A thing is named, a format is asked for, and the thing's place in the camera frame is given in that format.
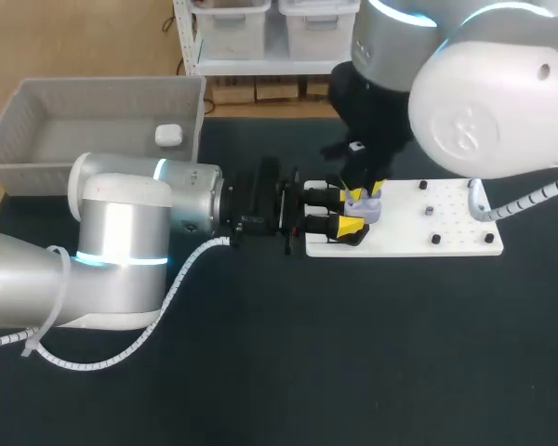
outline dark table surface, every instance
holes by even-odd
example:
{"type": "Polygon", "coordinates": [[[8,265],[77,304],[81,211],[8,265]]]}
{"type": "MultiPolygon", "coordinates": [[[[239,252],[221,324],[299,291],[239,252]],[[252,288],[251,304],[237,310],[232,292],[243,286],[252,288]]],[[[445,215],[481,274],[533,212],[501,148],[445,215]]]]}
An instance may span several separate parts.
{"type": "MultiPolygon", "coordinates": [[[[323,178],[318,149],[344,133],[330,119],[207,119],[200,161],[228,176],[274,154],[323,178]]],[[[395,177],[450,174],[410,145],[395,177]]],[[[502,204],[556,178],[485,188],[502,204]]],[[[499,228],[505,252],[487,258],[216,248],[118,366],[80,374],[0,348],[0,444],[558,444],[558,198],[499,228]]],[[[74,252],[78,226],[64,199],[6,197],[0,231],[74,252]]],[[[201,241],[172,236],[169,281],[201,241]]],[[[54,330],[45,345],[100,361],[137,335],[54,330]]]]}

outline white bin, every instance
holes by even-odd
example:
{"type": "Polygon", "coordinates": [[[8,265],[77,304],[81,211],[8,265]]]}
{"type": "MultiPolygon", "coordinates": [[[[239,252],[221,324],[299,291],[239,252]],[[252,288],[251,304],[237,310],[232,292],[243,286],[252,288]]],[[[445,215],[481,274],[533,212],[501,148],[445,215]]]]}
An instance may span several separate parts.
{"type": "Polygon", "coordinates": [[[271,0],[254,0],[252,7],[190,5],[210,59],[264,59],[264,28],[271,0]]]}
{"type": "Polygon", "coordinates": [[[296,1],[279,0],[279,11],[287,19],[289,58],[348,59],[359,0],[309,1],[305,5],[296,1]]]}

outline metal shelf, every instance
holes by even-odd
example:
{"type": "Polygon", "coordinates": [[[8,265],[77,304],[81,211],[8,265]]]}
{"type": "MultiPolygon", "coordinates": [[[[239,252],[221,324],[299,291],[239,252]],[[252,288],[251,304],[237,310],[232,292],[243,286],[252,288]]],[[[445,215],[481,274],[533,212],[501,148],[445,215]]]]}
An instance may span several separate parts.
{"type": "Polygon", "coordinates": [[[348,54],[344,54],[343,58],[338,60],[291,60],[287,42],[286,18],[276,9],[275,5],[267,15],[265,59],[210,59],[203,48],[200,33],[193,39],[192,18],[186,7],[187,1],[190,0],[174,0],[185,62],[187,61],[186,54],[190,55],[188,63],[185,64],[187,74],[207,76],[330,74],[336,65],[351,59],[348,51],[348,54]],[[184,11],[187,16],[180,15],[181,11],[184,11]]]}

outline wooden floor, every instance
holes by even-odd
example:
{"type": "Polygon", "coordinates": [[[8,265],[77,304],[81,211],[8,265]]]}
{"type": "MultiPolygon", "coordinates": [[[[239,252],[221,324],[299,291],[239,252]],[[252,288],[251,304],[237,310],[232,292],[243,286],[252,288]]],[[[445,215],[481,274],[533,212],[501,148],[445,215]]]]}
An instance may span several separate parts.
{"type": "MultiPolygon", "coordinates": [[[[20,79],[173,75],[171,0],[0,0],[0,111],[20,79]]],[[[333,116],[324,103],[218,106],[211,116],[333,116]]],[[[0,187],[0,200],[3,191],[0,187]]]]}

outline white storage box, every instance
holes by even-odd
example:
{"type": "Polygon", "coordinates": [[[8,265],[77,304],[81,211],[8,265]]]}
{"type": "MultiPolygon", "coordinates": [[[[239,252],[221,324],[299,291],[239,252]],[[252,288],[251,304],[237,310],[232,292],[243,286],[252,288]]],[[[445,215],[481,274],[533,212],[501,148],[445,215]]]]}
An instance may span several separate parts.
{"type": "Polygon", "coordinates": [[[0,182],[8,195],[66,195],[83,153],[196,162],[205,116],[205,78],[25,79],[0,116],[0,182]],[[177,147],[155,143],[177,124],[177,147]]]}
{"type": "Polygon", "coordinates": [[[292,60],[346,60],[352,45],[359,0],[318,1],[296,4],[279,0],[286,16],[289,58],[292,60]]]}
{"type": "Polygon", "coordinates": [[[271,0],[253,0],[252,7],[190,5],[210,59],[264,59],[265,20],[271,0]]]}

